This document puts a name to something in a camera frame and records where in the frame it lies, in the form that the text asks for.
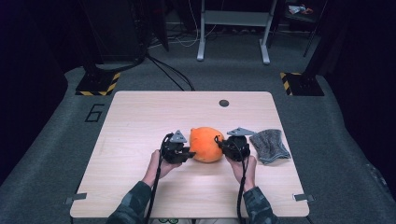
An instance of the person's arm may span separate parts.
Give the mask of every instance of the person's arm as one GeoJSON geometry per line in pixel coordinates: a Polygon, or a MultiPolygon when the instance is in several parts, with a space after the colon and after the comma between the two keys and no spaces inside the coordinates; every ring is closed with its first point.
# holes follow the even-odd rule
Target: person's arm
{"type": "MultiPolygon", "coordinates": [[[[108,217],[106,224],[135,224],[144,223],[144,213],[151,197],[151,188],[154,185],[155,175],[159,164],[160,151],[151,154],[151,160],[145,176],[123,197],[117,209],[108,217]]],[[[180,166],[166,161],[161,163],[160,178],[166,176],[171,170],[180,166]]]]}
{"type": "MultiPolygon", "coordinates": [[[[227,158],[227,161],[233,168],[233,174],[236,180],[241,183],[243,176],[242,162],[233,161],[227,158]]],[[[253,156],[249,156],[245,159],[245,165],[247,165],[246,179],[244,186],[244,201],[247,208],[247,214],[250,219],[250,224],[262,224],[262,223],[278,223],[279,219],[274,215],[271,208],[271,204],[267,201],[259,187],[256,187],[256,164],[257,161],[253,156]]]]}

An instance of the stuffed toy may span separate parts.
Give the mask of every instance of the stuffed toy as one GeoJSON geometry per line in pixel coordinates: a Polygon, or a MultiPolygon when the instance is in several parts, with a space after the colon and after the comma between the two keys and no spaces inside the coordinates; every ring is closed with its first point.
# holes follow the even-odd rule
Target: stuffed toy
{"type": "Polygon", "coordinates": [[[219,141],[224,139],[221,132],[209,127],[192,128],[190,135],[190,151],[196,152],[194,158],[202,162],[212,162],[221,159],[222,150],[215,142],[215,137],[219,141]]]}

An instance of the table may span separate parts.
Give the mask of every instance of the table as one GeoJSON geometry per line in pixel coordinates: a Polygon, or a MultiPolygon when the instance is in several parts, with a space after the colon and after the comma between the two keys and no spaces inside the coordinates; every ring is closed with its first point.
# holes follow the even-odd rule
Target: table
{"type": "Polygon", "coordinates": [[[268,35],[271,29],[271,23],[274,17],[276,0],[272,0],[269,12],[240,12],[240,11],[222,11],[222,10],[205,10],[205,0],[201,4],[201,37],[198,48],[197,60],[203,61],[205,55],[205,25],[243,25],[243,26],[260,26],[265,27],[264,35],[260,39],[260,49],[262,51],[262,62],[270,63],[268,49],[266,46],[268,35]]]}
{"type": "MultiPolygon", "coordinates": [[[[191,128],[212,127],[227,138],[241,127],[253,132],[282,130],[271,93],[263,91],[119,91],[108,110],[91,159],[78,188],[85,200],[74,201],[71,217],[108,217],[122,197],[141,180],[154,149],[166,134],[180,130],[189,139],[191,128]],[[219,105],[227,100],[229,105],[219,105]]],[[[250,144],[251,154],[257,156],[250,144]]],[[[305,217],[306,201],[293,159],[270,165],[258,162],[256,185],[280,217],[305,217]]],[[[224,156],[202,163],[187,160],[159,181],[151,217],[237,217],[239,184],[224,156]]],[[[241,212],[247,217],[242,202],[241,212]]]]}

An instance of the hand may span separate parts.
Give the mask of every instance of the hand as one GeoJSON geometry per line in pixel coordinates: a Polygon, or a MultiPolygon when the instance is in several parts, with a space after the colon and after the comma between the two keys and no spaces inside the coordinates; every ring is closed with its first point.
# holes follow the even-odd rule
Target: hand
{"type": "MultiPolygon", "coordinates": [[[[148,169],[146,171],[145,176],[142,179],[142,181],[145,182],[147,185],[149,185],[151,188],[154,185],[155,175],[157,174],[157,168],[158,168],[160,156],[161,156],[160,150],[158,149],[151,154],[151,160],[149,161],[148,169]]],[[[167,161],[163,161],[161,163],[160,179],[166,176],[171,170],[179,167],[180,165],[181,163],[171,164],[168,163],[167,161]]]]}
{"type": "MultiPolygon", "coordinates": [[[[231,164],[231,168],[233,168],[233,175],[235,175],[236,180],[240,184],[244,172],[242,167],[242,162],[233,161],[228,157],[226,157],[226,159],[231,164]]],[[[256,158],[254,158],[253,156],[249,156],[245,158],[245,166],[247,165],[247,172],[245,175],[246,179],[245,179],[244,192],[256,187],[255,185],[256,164],[257,164],[256,158]]]]}

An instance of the orange object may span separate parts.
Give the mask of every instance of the orange object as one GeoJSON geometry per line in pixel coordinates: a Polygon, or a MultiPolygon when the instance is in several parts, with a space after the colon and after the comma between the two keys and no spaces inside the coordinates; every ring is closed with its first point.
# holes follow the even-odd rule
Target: orange object
{"type": "Polygon", "coordinates": [[[222,150],[215,142],[215,137],[219,141],[224,139],[221,132],[210,127],[192,128],[190,135],[190,151],[196,152],[194,158],[202,162],[218,161],[222,157],[222,150]]]}

